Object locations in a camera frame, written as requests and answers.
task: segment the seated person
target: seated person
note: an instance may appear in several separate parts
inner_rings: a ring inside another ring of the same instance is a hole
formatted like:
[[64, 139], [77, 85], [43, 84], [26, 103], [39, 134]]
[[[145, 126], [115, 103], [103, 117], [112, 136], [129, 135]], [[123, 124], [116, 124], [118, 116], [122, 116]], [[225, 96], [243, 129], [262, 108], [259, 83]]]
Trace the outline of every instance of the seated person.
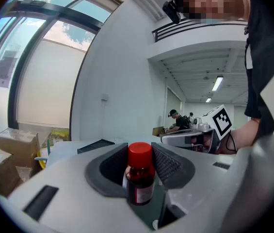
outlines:
[[193, 116], [194, 114], [193, 114], [193, 112], [190, 112], [190, 116], [189, 116], [189, 120], [190, 120], [190, 122], [189, 122], [189, 126], [190, 126], [190, 128], [192, 128], [193, 127], [193, 123], [194, 123], [194, 119], [195, 119], [195, 117]]
[[188, 121], [184, 117], [182, 117], [176, 110], [171, 110], [168, 114], [168, 117], [172, 117], [176, 120], [176, 126], [170, 130], [167, 130], [166, 133], [189, 129]]

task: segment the sky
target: sky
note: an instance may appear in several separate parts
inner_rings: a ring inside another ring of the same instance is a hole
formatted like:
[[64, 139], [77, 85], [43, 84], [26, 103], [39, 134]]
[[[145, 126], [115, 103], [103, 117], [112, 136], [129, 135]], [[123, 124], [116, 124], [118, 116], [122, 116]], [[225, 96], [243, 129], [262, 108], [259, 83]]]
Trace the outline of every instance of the sky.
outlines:
[[[39, 0], [48, 3], [66, 6], [73, 0]], [[81, 13], [87, 14], [101, 22], [109, 17], [110, 13], [88, 1], [82, 1], [76, 5], [74, 10]], [[9, 18], [0, 19], [0, 30], [3, 28], [4, 24], [9, 20]], [[3, 44], [0, 51], [0, 58], [2, 57], [5, 50], [17, 50], [17, 56], [21, 55], [27, 43], [30, 41], [34, 33], [39, 29], [39, 27], [44, 23], [44, 20], [27, 18], [25, 21], [19, 24], [11, 34], [8, 36], [7, 40]], [[90, 33], [84, 29], [73, 26], [62, 21], [57, 21], [54, 26], [47, 32], [44, 36], [45, 39], [59, 42], [80, 50], [87, 51], [90, 43], [94, 39], [94, 34]]]
[[[73, 0], [39, 0], [46, 1], [48, 3], [66, 6]], [[106, 10], [88, 2], [82, 1], [76, 5], [74, 10], [87, 14], [101, 22], [105, 20], [110, 15]], [[43, 24], [43, 20], [32, 19], [26, 21], [27, 25], [40, 27]], [[74, 48], [78, 48], [84, 51], [87, 51], [91, 41], [94, 38], [94, 34], [78, 28], [76, 26], [64, 23], [62, 21], [57, 21], [55, 25], [50, 29], [50, 31], [45, 35], [45, 39], [60, 42], [66, 45], [69, 45]]]

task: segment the desk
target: desk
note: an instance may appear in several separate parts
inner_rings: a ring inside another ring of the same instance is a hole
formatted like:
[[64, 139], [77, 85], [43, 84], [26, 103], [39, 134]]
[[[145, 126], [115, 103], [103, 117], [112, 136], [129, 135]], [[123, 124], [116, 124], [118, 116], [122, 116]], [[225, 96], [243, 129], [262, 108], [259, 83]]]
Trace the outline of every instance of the desk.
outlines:
[[[100, 138], [84, 140], [84, 141], [56, 142], [53, 149], [51, 150], [51, 153], [49, 154], [46, 167], [49, 167], [60, 160], [64, 160], [71, 156], [77, 155], [79, 148], [85, 147], [99, 140]], [[105, 140], [114, 142], [115, 144], [127, 142], [129, 145], [134, 142], [147, 142], [148, 144], [151, 144], [152, 142], [158, 142], [158, 143], [161, 142], [161, 139], [159, 137], [153, 136], [153, 135], [139, 136], [139, 137], [131, 136], [126, 138], [120, 138], [120, 137], [110, 138], [110, 139], [106, 138]]]

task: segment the fluorescent light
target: fluorescent light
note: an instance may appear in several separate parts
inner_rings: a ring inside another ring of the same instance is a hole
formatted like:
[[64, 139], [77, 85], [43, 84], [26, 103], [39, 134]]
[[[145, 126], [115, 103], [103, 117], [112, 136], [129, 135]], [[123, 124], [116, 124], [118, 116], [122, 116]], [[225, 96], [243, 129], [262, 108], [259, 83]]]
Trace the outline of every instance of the fluorescent light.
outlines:
[[212, 91], [216, 91], [219, 88], [222, 80], [223, 80], [223, 76], [216, 77], [216, 82], [215, 82], [215, 84], [214, 84], [214, 86], [212, 88]]

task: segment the balcony railing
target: balcony railing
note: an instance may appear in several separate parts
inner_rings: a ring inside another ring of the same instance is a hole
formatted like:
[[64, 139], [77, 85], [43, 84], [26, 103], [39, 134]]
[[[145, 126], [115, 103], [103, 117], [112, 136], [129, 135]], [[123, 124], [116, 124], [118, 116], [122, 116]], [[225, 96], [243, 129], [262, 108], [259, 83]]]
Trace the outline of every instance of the balcony railing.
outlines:
[[161, 26], [158, 29], [152, 31], [155, 37], [155, 42], [162, 40], [166, 37], [172, 36], [174, 34], [184, 32], [191, 29], [198, 29], [203, 27], [212, 27], [212, 26], [219, 26], [219, 25], [243, 25], [246, 26], [247, 22], [244, 20], [237, 20], [233, 22], [221, 22], [215, 24], [201, 24], [200, 22], [196, 22], [189, 19], [181, 19], [179, 24], [174, 24], [173, 22], [168, 23], [164, 26]]

